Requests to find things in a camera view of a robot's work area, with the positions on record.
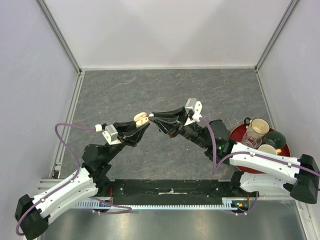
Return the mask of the beige earbud charging case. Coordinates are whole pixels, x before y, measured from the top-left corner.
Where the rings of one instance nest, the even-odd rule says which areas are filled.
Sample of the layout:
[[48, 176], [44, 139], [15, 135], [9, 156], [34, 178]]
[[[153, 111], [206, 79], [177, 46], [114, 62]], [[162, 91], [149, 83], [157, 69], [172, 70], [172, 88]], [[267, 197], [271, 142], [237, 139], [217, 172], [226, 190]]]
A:
[[146, 112], [140, 112], [137, 115], [134, 116], [133, 118], [136, 127], [141, 127], [147, 123], [149, 123], [149, 117]]

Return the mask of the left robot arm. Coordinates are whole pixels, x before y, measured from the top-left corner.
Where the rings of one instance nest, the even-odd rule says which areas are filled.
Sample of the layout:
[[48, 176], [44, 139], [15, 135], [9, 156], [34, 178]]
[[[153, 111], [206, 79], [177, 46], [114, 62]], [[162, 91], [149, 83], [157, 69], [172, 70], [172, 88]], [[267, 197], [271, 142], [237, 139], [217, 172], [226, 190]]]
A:
[[150, 126], [147, 121], [97, 124], [90, 129], [102, 132], [106, 144], [89, 144], [83, 151], [83, 163], [77, 164], [74, 173], [41, 194], [20, 197], [14, 217], [17, 221], [15, 232], [28, 240], [42, 235], [57, 217], [86, 198], [106, 196], [111, 188], [107, 173], [110, 161], [124, 147], [136, 147]]

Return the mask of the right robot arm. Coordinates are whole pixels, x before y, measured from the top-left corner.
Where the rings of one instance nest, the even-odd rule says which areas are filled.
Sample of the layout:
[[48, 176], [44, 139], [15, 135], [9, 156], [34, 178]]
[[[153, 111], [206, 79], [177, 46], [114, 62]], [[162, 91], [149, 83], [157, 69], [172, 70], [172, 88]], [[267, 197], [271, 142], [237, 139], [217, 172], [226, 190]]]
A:
[[222, 120], [207, 121], [184, 107], [153, 112], [149, 119], [170, 138], [181, 135], [205, 149], [205, 155], [212, 160], [214, 174], [223, 164], [258, 171], [258, 174], [235, 172], [232, 175], [229, 191], [235, 197], [258, 192], [288, 194], [307, 204], [318, 201], [320, 170], [310, 155], [287, 157], [246, 146], [230, 139], [230, 131]]

